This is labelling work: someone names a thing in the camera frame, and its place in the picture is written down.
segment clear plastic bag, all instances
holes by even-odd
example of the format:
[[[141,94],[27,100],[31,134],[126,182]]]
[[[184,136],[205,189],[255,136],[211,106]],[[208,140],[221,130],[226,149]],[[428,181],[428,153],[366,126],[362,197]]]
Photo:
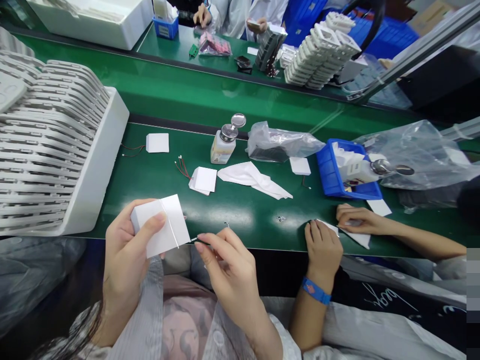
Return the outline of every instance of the clear plastic bag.
[[[308,132],[269,128],[266,121],[252,125],[248,132],[248,157],[254,160],[282,163],[291,157],[306,158],[317,153],[325,143]]]
[[[380,154],[394,166],[407,165],[415,170],[414,175],[384,178],[380,184],[387,188],[429,190],[480,175],[480,166],[471,164],[457,143],[444,138],[428,120],[364,135],[354,141],[362,144],[369,155]]]
[[[232,55],[232,49],[230,43],[227,40],[222,39],[209,32],[204,32],[200,36],[200,46],[198,53],[200,55],[210,56],[230,56]]]

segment hand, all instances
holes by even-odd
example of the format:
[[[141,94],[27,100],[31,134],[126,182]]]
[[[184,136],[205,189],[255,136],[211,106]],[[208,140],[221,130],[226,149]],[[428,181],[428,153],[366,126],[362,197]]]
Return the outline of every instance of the hand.
[[[340,229],[355,234],[401,236],[405,228],[400,222],[380,216],[364,207],[353,207],[348,204],[337,206],[336,219]]]
[[[306,277],[331,294],[344,253],[342,243],[332,229],[318,220],[312,220],[305,226],[305,239],[308,249]]]
[[[264,32],[267,31],[267,28],[269,25],[267,24],[267,19],[265,17],[259,18],[257,21],[258,26],[254,26],[250,24],[248,21],[246,23],[246,27],[254,34],[263,34]]]
[[[132,201],[106,230],[103,298],[106,308],[111,312],[133,303],[137,306],[140,285],[150,265],[147,243],[164,227],[166,216],[161,212],[151,217],[135,235],[130,215],[134,207],[154,200]]]
[[[193,23],[196,24],[198,22],[202,29],[204,29],[208,24],[210,24],[211,21],[212,14],[202,2],[198,7],[198,11],[195,13],[195,15],[193,15]]]
[[[259,296],[255,258],[239,237],[228,227],[217,235],[200,234],[198,239],[210,244],[213,250],[200,242],[195,243],[218,301],[230,319],[240,327],[248,338],[254,338],[259,322],[268,318]],[[225,260],[227,266],[221,266]]]

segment white lab coat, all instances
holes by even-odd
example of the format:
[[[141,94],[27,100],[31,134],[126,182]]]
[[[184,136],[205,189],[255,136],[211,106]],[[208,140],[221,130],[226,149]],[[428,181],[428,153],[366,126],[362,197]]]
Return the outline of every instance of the white lab coat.
[[[247,19],[257,21],[265,17],[273,25],[282,25],[288,0],[212,0],[210,26],[217,33],[240,39],[247,27]],[[254,33],[246,29],[249,41],[255,41]]]

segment pink clothing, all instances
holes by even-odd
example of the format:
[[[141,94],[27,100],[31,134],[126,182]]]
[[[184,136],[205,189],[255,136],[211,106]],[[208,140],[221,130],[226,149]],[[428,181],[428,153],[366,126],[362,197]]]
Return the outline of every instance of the pink clothing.
[[[202,358],[216,303],[217,296],[196,282],[164,277],[161,359]]]

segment blue wristband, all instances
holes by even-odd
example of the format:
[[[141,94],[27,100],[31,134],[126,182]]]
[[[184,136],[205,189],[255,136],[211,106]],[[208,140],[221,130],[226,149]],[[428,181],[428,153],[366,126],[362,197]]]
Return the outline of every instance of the blue wristband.
[[[323,291],[320,287],[318,287],[308,277],[305,276],[303,278],[303,282],[301,283],[301,286],[315,300],[321,302],[324,305],[330,304],[330,299],[332,298],[332,296],[326,294],[325,291]]]

